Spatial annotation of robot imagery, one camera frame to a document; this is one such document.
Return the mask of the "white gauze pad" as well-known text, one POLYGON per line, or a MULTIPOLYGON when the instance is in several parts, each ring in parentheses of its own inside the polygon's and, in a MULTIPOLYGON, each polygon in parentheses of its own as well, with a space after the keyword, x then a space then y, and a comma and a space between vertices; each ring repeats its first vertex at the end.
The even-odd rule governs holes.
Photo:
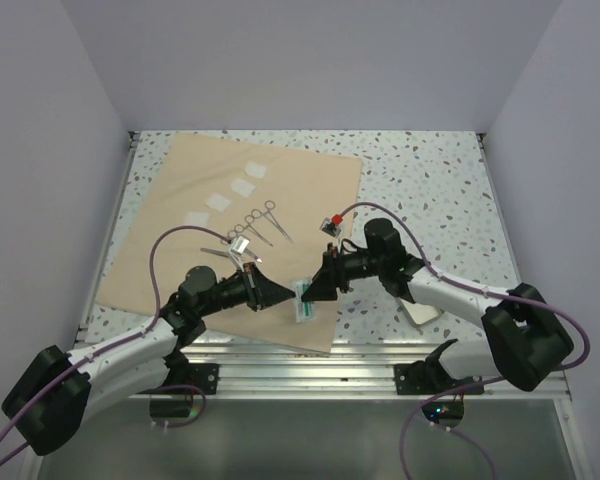
POLYGON ((267 167, 260 163, 249 161, 244 167, 245 173, 257 179, 263 179, 266 176, 267 167))
POLYGON ((247 180, 238 178, 231 182, 231 189, 244 198, 249 198, 256 190, 256 186, 247 180))
POLYGON ((208 226, 209 219, 209 213, 191 211, 186 215, 185 222, 187 225, 206 228, 208 226))
POLYGON ((231 205, 231 200, 214 193, 205 200, 205 205, 218 212, 224 212, 231 205))

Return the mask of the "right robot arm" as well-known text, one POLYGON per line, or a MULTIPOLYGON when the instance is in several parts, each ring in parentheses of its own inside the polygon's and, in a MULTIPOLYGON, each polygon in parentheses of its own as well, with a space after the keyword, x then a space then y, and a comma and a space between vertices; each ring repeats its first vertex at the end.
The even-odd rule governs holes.
POLYGON ((393 297, 428 305, 469 321, 482 338, 448 339, 404 376, 418 394, 444 393, 474 377, 502 377, 523 391, 534 390, 572 353, 574 344, 555 313, 545 309, 537 289, 470 286, 460 278, 432 271, 408 253, 388 219, 364 226, 365 247, 347 251, 328 244, 322 265, 301 298, 335 301, 353 280, 375 277, 393 297))

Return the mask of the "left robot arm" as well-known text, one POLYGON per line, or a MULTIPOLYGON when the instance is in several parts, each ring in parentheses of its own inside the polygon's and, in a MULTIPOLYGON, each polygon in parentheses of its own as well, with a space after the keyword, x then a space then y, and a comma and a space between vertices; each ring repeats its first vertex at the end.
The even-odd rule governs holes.
POLYGON ((181 390, 188 379, 181 350, 205 332, 205 317, 240 305, 257 312, 294 296, 254 263, 223 279, 207 266, 194 267, 156 318, 91 347, 40 351, 2 410, 34 452, 45 456, 88 417, 128 396, 159 387, 181 390))

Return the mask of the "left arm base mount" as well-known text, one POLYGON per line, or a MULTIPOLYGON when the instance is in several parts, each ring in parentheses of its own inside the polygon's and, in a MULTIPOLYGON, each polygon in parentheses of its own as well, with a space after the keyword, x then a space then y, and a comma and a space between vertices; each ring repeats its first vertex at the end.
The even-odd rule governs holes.
POLYGON ((217 363, 189 363, 183 378, 187 384, 196 386, 206 395, 215 395, 219 383, 220 365, 217 363))

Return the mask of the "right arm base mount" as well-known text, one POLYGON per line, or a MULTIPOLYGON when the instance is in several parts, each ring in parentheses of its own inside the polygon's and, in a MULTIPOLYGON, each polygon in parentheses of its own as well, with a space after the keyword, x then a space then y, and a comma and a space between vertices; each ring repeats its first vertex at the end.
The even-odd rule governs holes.
POLYGON ((475 383, 472 377, 453 379, 441 366, 441 355, 457 339, 445 341, 433 350, 424 360, 393 366, 394 383, 398 395, 435 395, 460 386, 475 383))

